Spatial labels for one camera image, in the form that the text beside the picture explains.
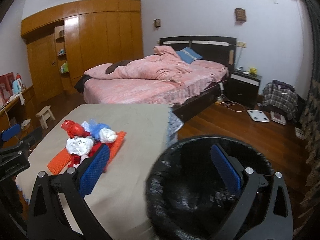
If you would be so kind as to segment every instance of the brown cloth on bed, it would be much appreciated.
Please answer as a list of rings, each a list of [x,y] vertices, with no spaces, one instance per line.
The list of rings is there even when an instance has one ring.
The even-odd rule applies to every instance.
[[[131,60],[122,60],[119,61],[117,63],[114,63],[112,65],[110,65],[107,69],[106,69],[106,75],[112,73],[113,71],[115,71],[115,69],[119,66],[127,66],[129,63],[131,62]]]

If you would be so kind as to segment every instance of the beige tabletop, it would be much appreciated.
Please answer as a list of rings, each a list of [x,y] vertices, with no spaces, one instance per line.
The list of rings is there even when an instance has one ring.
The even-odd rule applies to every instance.
[[[17,176],[16,184],[25,199],[30,199],[37,174],[46,171],[51,175],[47,164],[66,146],[68,135],[60,127],[61,123],[65,119],[82,123],[95,118],[127,135],[107,172],[100,176],[92,193],[84,199],[114,240],[152,239],[154,234],[146,216],[145,180],[153,163],[165,150],[169,111],[169,105],[81,105],[39,143],[29,157],[30,168]],[[59,196],[71,227],[80,232],[64,195]]]

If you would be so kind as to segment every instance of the pink bed sheet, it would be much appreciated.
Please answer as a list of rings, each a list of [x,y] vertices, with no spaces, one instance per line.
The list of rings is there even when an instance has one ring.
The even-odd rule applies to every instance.
[[[183,104],[199,95],[212,82],[228,76],[228,69],[216,62],[196,60],[192,72],[182,75],[182,83],[145,79],[90,79],[84,85],[89,104]]]

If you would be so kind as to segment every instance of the yellow plush toy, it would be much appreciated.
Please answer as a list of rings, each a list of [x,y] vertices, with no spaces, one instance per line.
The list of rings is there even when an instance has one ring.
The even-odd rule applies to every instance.
[[[251,67],[249,69],[249,74],[256,76],[258,74],[258,70],[255,67]]]

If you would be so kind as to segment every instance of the blue gripper pad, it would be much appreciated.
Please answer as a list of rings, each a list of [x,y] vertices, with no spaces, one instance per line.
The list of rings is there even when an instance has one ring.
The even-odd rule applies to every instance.
[[[211,147],[211,159],[216,167],[218,173],[220,174],[226,188],[231,194],[234,194],[236,197],[241,195],[241,174],[236,171],[232,163],[230,163],[229,158],[220,145],[213,145]]]
[[[2,140],[7,142],[9,141],[13,136],[17,135],[21,132],[21,127],[19,124],[15,124],[14,126],[10,127],[9,129],[5,130],[2,133]]]
[[[99,152],[96,152],[94,158],[89,164],[88,168],[85,170],[83,175],[80,178],[79,182],[79,194],[83,198],[86,195],[91,194],[94,186],[96,185],[100,175],[103,172],[104,167],[107,165],[107,162],[110,157],[110,150],[107,145],[104,145],[102,148],[99,148]]]

